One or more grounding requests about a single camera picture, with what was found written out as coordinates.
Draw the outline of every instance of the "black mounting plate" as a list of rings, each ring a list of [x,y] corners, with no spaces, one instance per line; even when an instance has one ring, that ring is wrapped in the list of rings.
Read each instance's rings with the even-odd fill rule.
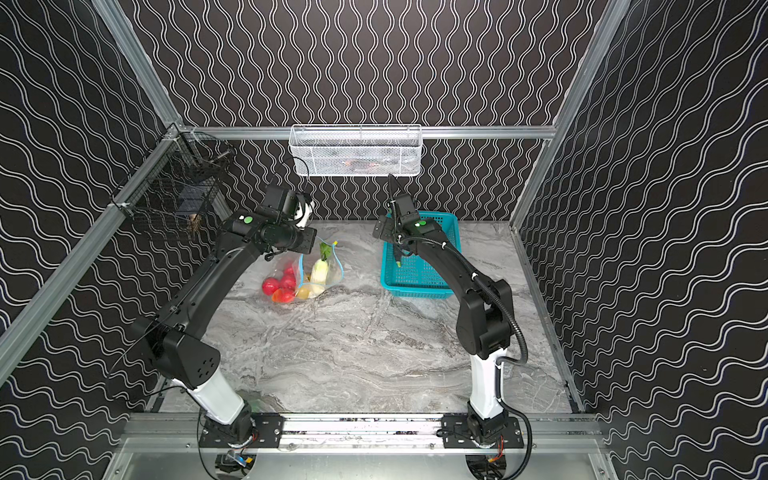
[[[444,415],[440,427],[446,433],[442,436],[442,446],[444,449],[479,449],[469,437],[469,426],[467,424],[467,414]],[[514,416],[507,418],[507,424],[502,429],[504,437],[504,449],[522,449],[523,435],[520,432],[520,422]]]
[[[277,413],[252,413],[254,428],[258,433],[256,440],[248,445],[249,449],[276,449],[283,437],[285,418]],[[229,444],[225,437],[219,435],[215,428],[209,425],[206,418],[205,429],[200,435],[200,447],[203,449],[227,449]]]

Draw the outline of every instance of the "red fruit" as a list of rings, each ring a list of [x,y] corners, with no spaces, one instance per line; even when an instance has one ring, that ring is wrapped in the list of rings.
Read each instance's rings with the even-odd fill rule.
[[[261,284],[261,291],[264,292],[265,295],[272,295],[279,287],[280,282],[277,281],[277,278],[271,276]]]
[[[287,288],[279,288],[272,294],[272,301],[275,303],[290,303],[296,296],[293,290]]]
[[[287,290],[296,289],[296,277],[287,273],[283,275],[283,278],[280,279],[280,288]]]

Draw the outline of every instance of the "blue-green basket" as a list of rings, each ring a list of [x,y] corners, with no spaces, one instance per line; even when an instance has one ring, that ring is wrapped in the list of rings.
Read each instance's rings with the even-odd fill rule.
[[[439,223],[448,240],[462,251],[462,242],[458,237],[458,218],[454,214],[419,211],[422,218],[431,218]],[[453,295],[453,290],[427,262],[413,255],[403,257],[402,266],[395,263],[392,244],[384,243],[382,255],[382,286],[393,296],[445,299]]]

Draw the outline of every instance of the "green leaf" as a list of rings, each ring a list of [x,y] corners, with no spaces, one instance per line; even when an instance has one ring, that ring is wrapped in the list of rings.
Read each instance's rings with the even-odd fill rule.
[[[328,261],[328,257],[330,257],[333,254],[333,247],[331,247],[328,243],[320,242],[320,259],[323,262]]]

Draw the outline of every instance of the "white wire mesh basket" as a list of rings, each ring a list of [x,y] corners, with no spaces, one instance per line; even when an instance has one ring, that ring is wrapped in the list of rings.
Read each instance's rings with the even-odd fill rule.
[[[414,177],[422,171],[421,125],[293,125],[288,147],[296,173]]]

